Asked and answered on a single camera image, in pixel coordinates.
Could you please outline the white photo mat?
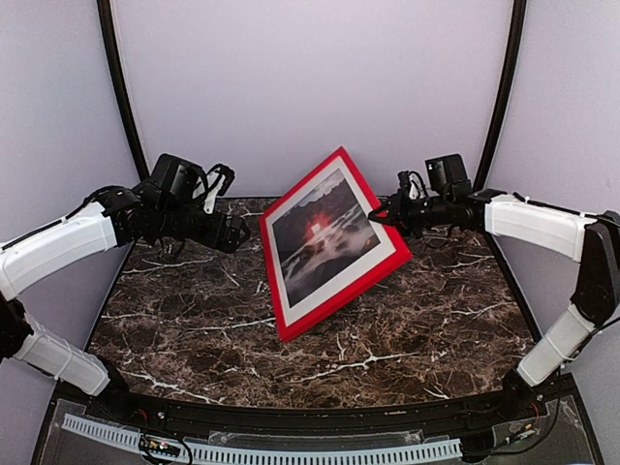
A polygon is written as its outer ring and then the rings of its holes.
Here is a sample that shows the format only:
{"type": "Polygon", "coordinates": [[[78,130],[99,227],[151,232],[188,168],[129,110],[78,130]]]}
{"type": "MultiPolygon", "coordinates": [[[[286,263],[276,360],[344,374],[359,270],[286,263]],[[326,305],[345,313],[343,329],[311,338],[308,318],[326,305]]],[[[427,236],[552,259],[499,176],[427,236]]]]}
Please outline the white photo mat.
{"type": "Polygon", "coordinates": [[[355,167],[353,166],[351,159],[342,152],[333,154],[333,156],[326,159],[323,164],[315,169],[308,179],[295,185],[292,191],[274,204],[264,216],[266,239],[269,246],[269,258],[270,262],[273,264],[273,270],[275,272],[275,284],[277,288],[277,295],[280,299],[284,327],[290,327],[301,322],[303,318],[316,311],[320,305],[328,302],[340,292],[347,289],[350,290],[356,281],[373,270],[373,268],[383,263],[396,251],[395,246],[389,239],[386,229],[369,221],[371,227],[380,239],[380,244],[352,263],[340,274],[319,287],[315,292],[305,297],[300,303],[294,306],[290,306],[288,304],[284,278],[280,268],[273,233],[273,223],[286,211],[292,208],[297,202],[299,202],[306,194],[308,194],[311,189],[316,187],[321,181],[326,179],[327,176],[337,169],[340,169],[344,173],[345,178],[352,187],[352,190],[354,191],[354,194],[367,218],[367,214],[372,209],[372,195],[364,192],[362,189],[362,178],[359,173],[355,171],[355,167]]]}

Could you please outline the landscape photo print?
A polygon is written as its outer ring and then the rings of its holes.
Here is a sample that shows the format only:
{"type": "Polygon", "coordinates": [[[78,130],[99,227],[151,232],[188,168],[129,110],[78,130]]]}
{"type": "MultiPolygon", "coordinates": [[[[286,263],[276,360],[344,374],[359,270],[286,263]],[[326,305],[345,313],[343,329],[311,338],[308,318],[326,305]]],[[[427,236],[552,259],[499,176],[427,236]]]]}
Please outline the landscape photo print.
{"type": "Polygon", "coordinates": [[[290,306],[380,244],[340,169],[275,220],[273,233],[290,306]]]}

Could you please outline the red wooden picture frame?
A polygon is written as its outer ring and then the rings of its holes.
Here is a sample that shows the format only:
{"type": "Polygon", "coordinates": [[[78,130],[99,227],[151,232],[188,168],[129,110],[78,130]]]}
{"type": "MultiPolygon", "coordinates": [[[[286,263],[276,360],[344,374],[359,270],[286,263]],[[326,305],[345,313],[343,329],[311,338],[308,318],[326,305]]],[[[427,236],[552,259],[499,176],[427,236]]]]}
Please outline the red wooden picture frame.
{"type": "Polygon", "coordinates": [[[260,219],[278,335],[290,342],[405,264],[396,228],[369,220],[380,202],[344,148],[260,219]]]}

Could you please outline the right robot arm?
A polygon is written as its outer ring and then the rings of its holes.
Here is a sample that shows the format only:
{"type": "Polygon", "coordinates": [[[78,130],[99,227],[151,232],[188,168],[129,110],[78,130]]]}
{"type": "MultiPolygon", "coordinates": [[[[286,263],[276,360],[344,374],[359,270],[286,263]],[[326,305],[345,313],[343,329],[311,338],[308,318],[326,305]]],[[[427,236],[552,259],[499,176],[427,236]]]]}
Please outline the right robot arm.
{"type": "Polygon", "coordinates": [[[544,331],[506,378],[494,400],[504,420],[517,419],[540,385],[615,319],[619,307],[619,214],[570,210],[517,193],[473,191],[468,180],[399,175],[395,194],[369,213],[402,235],[446,226],[484,233],[507,253],[510,271],[544,331]]]}

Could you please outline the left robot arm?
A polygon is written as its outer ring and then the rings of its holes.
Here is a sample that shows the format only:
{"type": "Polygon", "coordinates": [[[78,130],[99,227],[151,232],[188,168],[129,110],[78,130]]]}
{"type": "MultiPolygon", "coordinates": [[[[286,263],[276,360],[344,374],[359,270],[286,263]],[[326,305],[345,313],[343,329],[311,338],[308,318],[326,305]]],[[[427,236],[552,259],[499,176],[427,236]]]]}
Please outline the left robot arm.
{"type": "Polygon", "coordinates": [[[1,246],[1,358],[21,360],[87,395],[116,422],[137,413],[121,376],[100,358],[76,348],[38,323],[19,296],[55,272],[139,239],[193,241],[224,253],[250,236],[245,221],[219,212],[218,198],[234,180],[231,168],[210,170],[169,154],[133,188],[109,185],[71,213],[1,246]]]}

